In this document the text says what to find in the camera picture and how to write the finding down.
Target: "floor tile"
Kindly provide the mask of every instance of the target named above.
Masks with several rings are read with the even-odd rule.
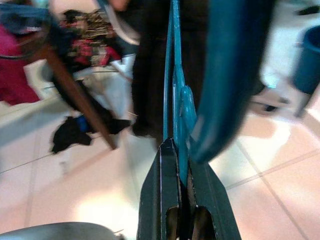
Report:
[[[128,131],[124,131],[124,136],[123,144],[140,192],[157,154],[155,139],[149,137],[136,137]]]
[[[239,143],[263,172],[320,149],[320,142],[302,124],[249,115]]]
[[[34,159],[37,120],[38,112],[32,111],[0,127],[0,172]]]
[[[213,159],[209,165],[225,187],[257,174],[236,142]]]
[[[71,160],[67,171],[61,155],[37,161],[30,225],[96,223],[112,231],[124,229],[123,234],[133,240],[139,202],[128,160],[122,148],[110,151],[101,147],[102,138],[94,141],[98,143],[84,151],[75,146],[72,153],[65,154],[67,164]]]
[[[260,178],[227,193],[242,239],[303,240]]]
[[[0,234],[25,226],[32,164],[0,173]]]
[[[320,154],[264,176],[310,240],[319,238]]]

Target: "pink fabric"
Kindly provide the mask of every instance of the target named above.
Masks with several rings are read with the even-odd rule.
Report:
[[[15,36],[0,25],[0,55],[21,55]],[[28,85],[23,60],[0,58],[0,101],[10,105],[39,101],[35,91]]]

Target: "patterned fabric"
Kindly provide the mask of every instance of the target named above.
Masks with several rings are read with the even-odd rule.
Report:
[[[73,62],[83,66],[103,67],[111,60],[122,59],[113,42],[116,33],[104,12],[68,10],[64,15],[65,20],[60,25],[77,35],[68,52],[68,57]]]
[[[66,20],[61,26],[75,31],[82,39],[94,39],[98,36],[114,38],[114,31],[107,15],[99,10],[91,13],[84,13],[75,10],[64,12]]]

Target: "wooden chair leg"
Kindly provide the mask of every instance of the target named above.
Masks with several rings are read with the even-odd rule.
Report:
[[[51,69],[53,70],[57,81],[64,88],[68,96],[74,101],[76,106],[84,114],[85,118],[89,121],[91,126],[97,132],[100,132],[106,142],[110,145],[112,149],[116,149],[112,138],[109,136],[109,131],[107,130],[102,118],[97,114],[95,109],[92,107],[90,101],[82,91],[82,89],[74,81],[72,75],[68,72],[64,63],[60,60],[58,55],[53,50],[50,44],[45,44],[41,50],[39,50],[34,56],[33,60],[46,59]]]

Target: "blue bucket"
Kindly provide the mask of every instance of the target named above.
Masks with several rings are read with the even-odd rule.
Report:
[[[293,85],[301,92],[312,95],[320,83],[320,25],[305,32],[302,46]]]

